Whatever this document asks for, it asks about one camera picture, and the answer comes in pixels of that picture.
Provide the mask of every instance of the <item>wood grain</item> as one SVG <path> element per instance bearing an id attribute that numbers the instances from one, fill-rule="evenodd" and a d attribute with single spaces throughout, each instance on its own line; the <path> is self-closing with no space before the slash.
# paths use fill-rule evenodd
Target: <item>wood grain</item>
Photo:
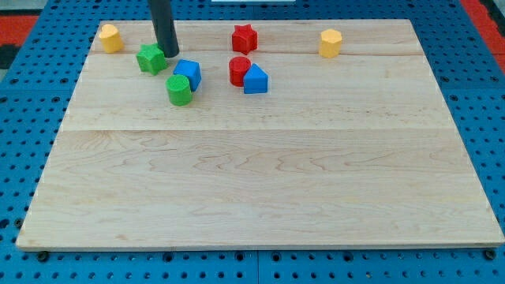
<path id="1" fill-rule="evenodd" d="M 254 21 L 266 95 L 227 80 L 234 21 L 176 23 L 158 76 L 150 22 L 92 44 L 17 245 L 40 251 L 416 249 L 505 242 L 409 21 Z M 317 54 L 342 32 L 341 55 Z M 196 60 L 194 100 L 164 80 Z"/>

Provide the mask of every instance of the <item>red star-shaped block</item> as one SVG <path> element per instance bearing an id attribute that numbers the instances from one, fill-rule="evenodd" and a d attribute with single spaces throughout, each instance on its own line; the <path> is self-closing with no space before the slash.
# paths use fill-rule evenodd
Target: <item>red star-shaped block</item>
<path id="1" fill-rule="evenodd" d="M 247 55 L 251 50 L 258 48 L 258 33 L 253 30 L 251 24 L 236 25 L 235 32 L 231 36 L 231 42 L 234 51 Z"/>

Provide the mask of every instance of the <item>blue cube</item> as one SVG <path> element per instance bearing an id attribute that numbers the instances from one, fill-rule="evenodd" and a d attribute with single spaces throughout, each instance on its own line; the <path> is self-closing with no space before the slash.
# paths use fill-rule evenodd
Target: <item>blue cube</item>
<path id="1" fill-rule="evenodd" d="M 252 64 L 244 76 L 244 94 L 268 92 L 268 75 L 256 64 Z"/>
<path id="2" fill-rule="evenodd" d="M 190 60 L 179 60 L 177 66 L 175 66 L 174 75 L 184 75 L 188 77 L 191 92 L 196 91 L 198 89 L 200 81 L 202 81 L 200 64 L 198 62 L 192 62 Z"/>

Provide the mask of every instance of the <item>red cylinder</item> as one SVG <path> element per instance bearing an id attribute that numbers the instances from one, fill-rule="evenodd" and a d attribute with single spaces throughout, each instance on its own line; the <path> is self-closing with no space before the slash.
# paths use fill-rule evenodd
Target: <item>red cylinder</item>
<path id="1" fill-rule="evenodd" d="M 243 56 L 237 56 L 230 60 L 230 82 L 234 86 L 244 87 L 244 76 L 251 68 L 251 61 Z"/>

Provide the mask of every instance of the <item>black cylindrical pole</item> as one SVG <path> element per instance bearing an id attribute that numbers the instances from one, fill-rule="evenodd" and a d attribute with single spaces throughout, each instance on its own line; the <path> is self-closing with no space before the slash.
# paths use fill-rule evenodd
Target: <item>black cylindrical pole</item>
<path id="1" fill-rule="evenodd" d="M 172 58 L 179 54 L 179 44 L 175 34 L 170 0 L 148 0 L 148 3 L 158 46 L 163 50 L 166 58 Z"/>

